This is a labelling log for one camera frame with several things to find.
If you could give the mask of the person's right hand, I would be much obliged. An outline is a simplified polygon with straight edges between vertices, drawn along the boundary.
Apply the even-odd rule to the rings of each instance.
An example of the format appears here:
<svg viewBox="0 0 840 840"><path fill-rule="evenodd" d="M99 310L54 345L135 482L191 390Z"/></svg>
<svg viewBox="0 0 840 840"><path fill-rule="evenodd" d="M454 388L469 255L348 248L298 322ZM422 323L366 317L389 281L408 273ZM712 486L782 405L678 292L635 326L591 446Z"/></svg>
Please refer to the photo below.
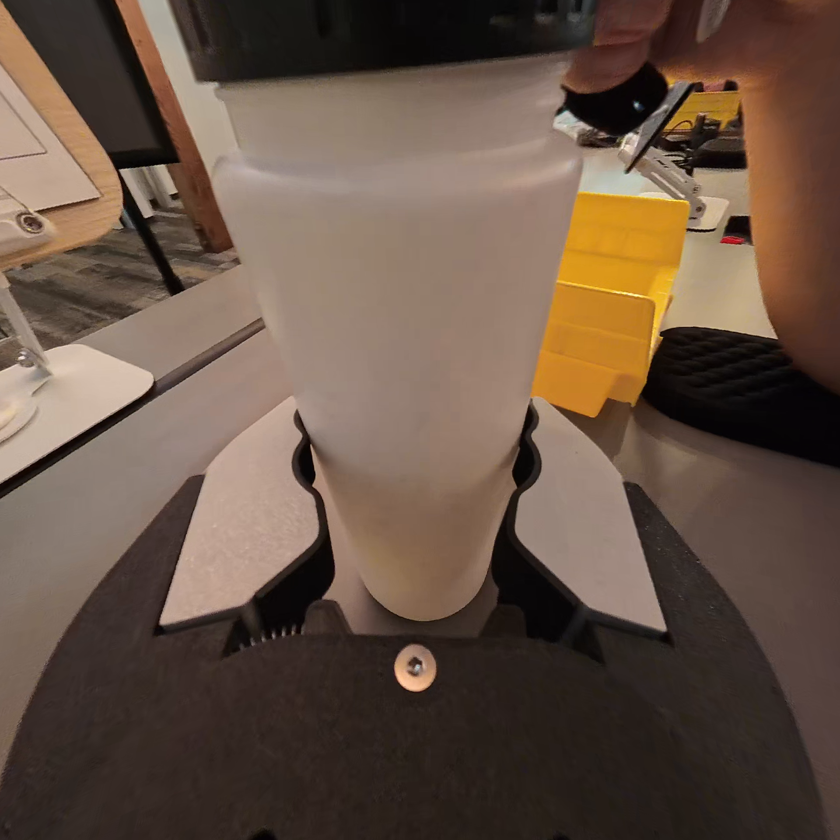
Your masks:
<svg viewBox="0 0 840 840"><path fill-rule="evenodd" d="M563 75L570 91L612 89L650 63L674 80L747 85L797 67L830 44L838 2L738 1L699 38L703 2L599 2L594 45L575 52Z"/></svg>

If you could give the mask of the white plastic bottle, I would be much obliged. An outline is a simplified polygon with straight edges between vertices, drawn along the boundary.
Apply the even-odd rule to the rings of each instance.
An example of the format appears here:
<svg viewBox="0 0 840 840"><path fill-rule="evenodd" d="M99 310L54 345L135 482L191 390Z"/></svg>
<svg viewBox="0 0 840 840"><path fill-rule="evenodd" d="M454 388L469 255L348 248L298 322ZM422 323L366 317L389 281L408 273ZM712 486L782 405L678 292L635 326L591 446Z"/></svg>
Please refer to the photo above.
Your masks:
<svg viewBox="0 0 840 840"><path fill-rule="evenodd" d="M581 156L565 56L220 83L213 187L360 577L418 622L487 576Z"/></svg>

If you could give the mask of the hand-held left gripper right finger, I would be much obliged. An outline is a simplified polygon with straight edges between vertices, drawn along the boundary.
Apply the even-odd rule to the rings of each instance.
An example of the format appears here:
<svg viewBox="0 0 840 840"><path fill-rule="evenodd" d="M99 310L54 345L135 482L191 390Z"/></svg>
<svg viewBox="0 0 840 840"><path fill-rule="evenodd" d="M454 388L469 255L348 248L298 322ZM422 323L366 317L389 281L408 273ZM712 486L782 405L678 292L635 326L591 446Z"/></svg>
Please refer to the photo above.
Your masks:
<svg viewBox="0 0 840 840"><path fill-rule="evenodd" d="M494 545L494 582L498 604L524 615L527 636L575 644L599 626L665 638L623 479L540 397L528 407L512 478Z"/></svg>

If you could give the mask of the printed instruction sheet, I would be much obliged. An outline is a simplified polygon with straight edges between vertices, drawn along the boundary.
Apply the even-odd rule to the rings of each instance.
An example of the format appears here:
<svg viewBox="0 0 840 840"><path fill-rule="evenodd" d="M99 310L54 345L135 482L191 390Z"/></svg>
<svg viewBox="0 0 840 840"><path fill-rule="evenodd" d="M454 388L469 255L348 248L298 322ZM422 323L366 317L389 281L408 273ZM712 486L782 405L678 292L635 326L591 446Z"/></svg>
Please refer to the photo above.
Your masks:
<svg viewBox="0 0 840 840"><path fill-rule="evenodd" d="M100 192L8 72L1 69L1 213L41 212Z"/></svg>

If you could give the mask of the brown wooden post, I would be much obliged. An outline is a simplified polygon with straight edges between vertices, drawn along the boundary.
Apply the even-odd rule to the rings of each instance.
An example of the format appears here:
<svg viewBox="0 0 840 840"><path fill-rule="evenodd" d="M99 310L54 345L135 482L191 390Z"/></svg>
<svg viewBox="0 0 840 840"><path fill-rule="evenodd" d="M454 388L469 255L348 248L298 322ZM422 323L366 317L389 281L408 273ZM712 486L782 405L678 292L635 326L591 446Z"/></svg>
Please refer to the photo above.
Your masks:
<svg viewBox="0 0 840 840"><path fill-rule="evenodd" d="M117 1L115 4L172 142L177 162L169 164L167 169L185 212L206 251L217 254L230 250L233 242L218 208L210 175L145 21L140 3Z"/></svg>

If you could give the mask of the yellow plastic bin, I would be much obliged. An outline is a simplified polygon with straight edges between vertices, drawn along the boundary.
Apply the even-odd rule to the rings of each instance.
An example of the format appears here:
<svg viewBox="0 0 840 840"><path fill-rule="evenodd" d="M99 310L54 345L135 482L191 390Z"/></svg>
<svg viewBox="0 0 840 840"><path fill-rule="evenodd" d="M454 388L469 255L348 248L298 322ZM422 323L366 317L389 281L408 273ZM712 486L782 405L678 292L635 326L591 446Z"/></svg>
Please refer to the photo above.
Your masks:
<svg viewBox="0 0 840 840"><path fill-rule="evenodd" d="M683 254L689 205L579 192L532 396L587 417L633 406L648 378Z"/></svg>
<svg viewBox="0 0 840 840"><path fill-rule="evenodd" d="M699 116L726 125L738 117L741 108L741 92L738 89L719 91L693 91L678 107L665 126L667 133L687 132Z"/></svg>

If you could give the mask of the white metal desk stand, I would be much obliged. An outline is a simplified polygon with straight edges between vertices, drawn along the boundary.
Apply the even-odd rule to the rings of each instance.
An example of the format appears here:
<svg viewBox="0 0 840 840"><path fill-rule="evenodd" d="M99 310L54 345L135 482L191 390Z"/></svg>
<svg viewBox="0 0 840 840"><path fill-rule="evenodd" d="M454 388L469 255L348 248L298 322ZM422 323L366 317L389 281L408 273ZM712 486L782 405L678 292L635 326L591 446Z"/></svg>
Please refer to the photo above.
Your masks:
<svg viewBox="0 0 840 840"><path fill-rule="evenodd" d="M655 186L655 190L641 192L640 196L687 203L686 230L689 232L711 233L716 230L728 210L729 201L701 195L700 184L694 177L661 150L651 146L644 154L638 154L640 149L636 133L628 134L618 147L618 158L625 165L625 173L638 172Z"/></svg>

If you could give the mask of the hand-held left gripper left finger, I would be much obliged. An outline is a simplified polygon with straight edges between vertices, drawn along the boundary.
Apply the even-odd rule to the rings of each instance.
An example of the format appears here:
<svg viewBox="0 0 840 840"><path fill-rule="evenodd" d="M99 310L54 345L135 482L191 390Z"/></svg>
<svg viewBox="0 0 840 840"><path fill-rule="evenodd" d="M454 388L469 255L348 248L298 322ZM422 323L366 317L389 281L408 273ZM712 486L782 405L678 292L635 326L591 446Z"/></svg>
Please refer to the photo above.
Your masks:
<svg viewBox="0 0 840 840"><path fill-rule="evenodd" d="M230 619L245 640L301 631L335 572L326 509L297 410L273 410L203 476L159 630Z"/></svg>

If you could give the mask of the black wrist rest pad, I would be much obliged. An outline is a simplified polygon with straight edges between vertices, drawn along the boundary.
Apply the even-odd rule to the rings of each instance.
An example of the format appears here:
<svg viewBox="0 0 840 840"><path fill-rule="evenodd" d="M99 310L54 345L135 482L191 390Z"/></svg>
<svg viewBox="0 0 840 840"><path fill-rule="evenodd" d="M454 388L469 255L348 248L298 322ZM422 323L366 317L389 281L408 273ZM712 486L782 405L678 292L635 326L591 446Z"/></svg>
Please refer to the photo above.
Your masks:
<svg viewBox="0 0 840 840"><path fill-rule="evenodd" d="M667 329L642 397L702 432L839 467L839 397L795 368L777 339Z"/></svg>
<svg viewBox="0 0 840 840"><path fill-rule="evenodd" d="M695 169L742 171L747 168L747 155L741 136L718 136L699 146L692 154Z"/></svg>

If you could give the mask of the wooden document board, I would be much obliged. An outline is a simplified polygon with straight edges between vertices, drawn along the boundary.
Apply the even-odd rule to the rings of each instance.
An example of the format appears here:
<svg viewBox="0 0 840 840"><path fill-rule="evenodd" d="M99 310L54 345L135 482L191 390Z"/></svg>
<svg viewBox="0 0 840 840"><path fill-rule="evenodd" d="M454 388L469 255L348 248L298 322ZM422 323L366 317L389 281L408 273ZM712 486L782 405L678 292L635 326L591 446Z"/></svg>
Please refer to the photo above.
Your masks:
<svg viewBox="0 0 840 840"><path fill-rule="evenodd" d="M89 245L112 230L123 207L118 173L22 30L1 6L2 68L100 192L98 199L2 214L2 270Z"/></svg>

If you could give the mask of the person's right forearm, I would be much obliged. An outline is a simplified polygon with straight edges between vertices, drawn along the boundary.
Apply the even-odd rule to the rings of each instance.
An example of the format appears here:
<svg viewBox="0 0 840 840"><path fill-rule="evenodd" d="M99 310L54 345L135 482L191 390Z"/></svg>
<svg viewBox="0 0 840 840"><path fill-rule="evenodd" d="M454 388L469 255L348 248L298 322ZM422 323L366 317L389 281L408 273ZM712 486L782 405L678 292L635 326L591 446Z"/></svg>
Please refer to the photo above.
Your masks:
<svg viewBox="0 0 840 840"><path fill-rule="evenodd" d="M742 104L764 309L794 364L838 393L838 60L801 59Z"/></svg>

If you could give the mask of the black bottle lid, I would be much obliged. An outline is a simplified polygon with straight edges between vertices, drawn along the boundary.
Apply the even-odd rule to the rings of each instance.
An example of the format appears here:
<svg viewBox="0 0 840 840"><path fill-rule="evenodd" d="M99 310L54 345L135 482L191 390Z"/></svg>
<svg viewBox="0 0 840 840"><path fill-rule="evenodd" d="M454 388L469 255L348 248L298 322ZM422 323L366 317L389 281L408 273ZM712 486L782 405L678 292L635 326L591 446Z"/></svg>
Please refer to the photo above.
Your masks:
<svg viewBox="0 0 840 840"><path fill-rule="evenodd" d="M333 76L566 53L591 1L171 1L196 78Z"/></svg>

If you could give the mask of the white stand base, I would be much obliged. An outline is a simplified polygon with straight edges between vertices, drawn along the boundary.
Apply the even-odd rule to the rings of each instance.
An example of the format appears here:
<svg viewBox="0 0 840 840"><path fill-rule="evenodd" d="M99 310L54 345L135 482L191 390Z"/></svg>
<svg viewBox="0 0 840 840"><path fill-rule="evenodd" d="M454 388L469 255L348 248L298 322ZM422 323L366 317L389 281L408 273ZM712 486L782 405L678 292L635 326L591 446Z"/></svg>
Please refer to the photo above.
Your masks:
<svg viewBox="0 0 840 840"><path fill-rule="evenodd" d="M2 341L17 350L1 373L1 480L55 454L154 384L149 371L85 344L45 350L2 273Z"/></svg>

